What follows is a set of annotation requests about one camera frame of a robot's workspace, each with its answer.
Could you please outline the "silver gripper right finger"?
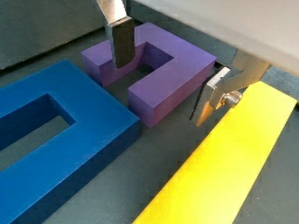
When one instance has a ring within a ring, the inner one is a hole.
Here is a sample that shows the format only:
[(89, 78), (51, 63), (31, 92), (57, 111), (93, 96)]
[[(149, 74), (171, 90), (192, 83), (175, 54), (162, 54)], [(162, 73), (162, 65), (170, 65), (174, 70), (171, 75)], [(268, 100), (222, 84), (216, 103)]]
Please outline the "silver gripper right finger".
[(204, 82), (190, 120), (202, 126), (224, 105), (234, 108), (244, 97), (241, 89), (261, 81), (270, 63), (244, 51), (237, 51), (232, 66), (222, 65)]

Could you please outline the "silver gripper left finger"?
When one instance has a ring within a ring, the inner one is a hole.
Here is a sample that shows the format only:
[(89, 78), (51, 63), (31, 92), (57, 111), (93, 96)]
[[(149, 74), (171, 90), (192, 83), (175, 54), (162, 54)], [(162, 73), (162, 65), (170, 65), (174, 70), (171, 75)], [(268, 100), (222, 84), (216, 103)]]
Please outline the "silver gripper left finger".
[(106, 31), (111, 43), (113, 59), (118, 68), (126, 66), (137, 56), (135, 20), (127, 15), (122, 0), (97, 0), (107, 20)]

